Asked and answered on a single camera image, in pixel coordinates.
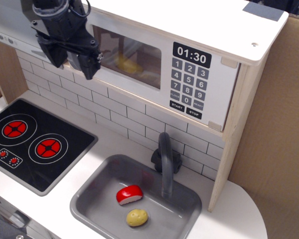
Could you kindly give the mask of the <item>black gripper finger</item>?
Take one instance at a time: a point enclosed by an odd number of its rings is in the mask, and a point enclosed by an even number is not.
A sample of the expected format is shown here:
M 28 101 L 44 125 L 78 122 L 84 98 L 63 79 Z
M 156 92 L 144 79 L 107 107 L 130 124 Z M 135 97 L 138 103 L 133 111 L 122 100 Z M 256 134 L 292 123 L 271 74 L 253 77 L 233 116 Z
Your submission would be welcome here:
M 55 41 L 38 37 L 37 41 L 52 65 L 59 68 L 67 60 L 67 51 Z
M 77 56 L 81 71 L 87 80 L 91 80 L 96 72 L 101 68 L 103 53 L 97 52 L 92 55 L 79 54 Z

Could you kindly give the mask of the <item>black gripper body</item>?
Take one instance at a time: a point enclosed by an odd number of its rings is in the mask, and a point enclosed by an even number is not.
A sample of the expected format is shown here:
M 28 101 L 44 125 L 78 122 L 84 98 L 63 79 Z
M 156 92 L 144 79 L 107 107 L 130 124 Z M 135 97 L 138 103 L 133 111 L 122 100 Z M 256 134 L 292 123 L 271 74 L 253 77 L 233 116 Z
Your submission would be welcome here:
M 55 41 L 60 47 L 77 56 L 100 52 L 97 40 L 87 31 L 87 16 L 91 9 L 83 7 L 33 7 L 39 17 L 32 21 L 37 37 Z

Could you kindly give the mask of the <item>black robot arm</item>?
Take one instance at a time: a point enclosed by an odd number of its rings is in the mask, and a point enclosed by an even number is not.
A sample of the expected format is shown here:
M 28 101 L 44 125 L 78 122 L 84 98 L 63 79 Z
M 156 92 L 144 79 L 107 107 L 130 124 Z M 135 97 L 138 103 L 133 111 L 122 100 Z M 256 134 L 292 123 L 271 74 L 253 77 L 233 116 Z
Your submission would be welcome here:
M 103 54 L 98 41 L 86 29 L 87 17 L 80 0 L 34 0 L 32 10 L 38 20 L 31 22 L 37 41 L 50 62 L 59 68 L 73 55 L 87 80 L 101 67 Z

